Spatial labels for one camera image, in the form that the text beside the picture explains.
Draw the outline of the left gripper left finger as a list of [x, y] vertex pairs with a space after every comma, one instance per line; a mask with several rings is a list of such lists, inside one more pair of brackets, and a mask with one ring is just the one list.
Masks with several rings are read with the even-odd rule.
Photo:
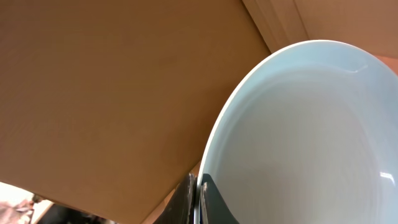
[[197, 178], [188, 173], [154, 224], [193, 224]]

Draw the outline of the light blue plate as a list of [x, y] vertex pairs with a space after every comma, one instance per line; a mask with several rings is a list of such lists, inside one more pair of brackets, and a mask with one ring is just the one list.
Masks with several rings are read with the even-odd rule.
[[397, 75], [333, 40], [280, 49], [234, 89], [197, 189], [239, 223], [396, 223]]

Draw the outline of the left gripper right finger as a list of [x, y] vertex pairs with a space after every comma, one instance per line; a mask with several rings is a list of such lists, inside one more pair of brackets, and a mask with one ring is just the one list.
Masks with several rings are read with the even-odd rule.
[[201, 224], [238, 224], [210, 174], [203, 174], [199, 196]]

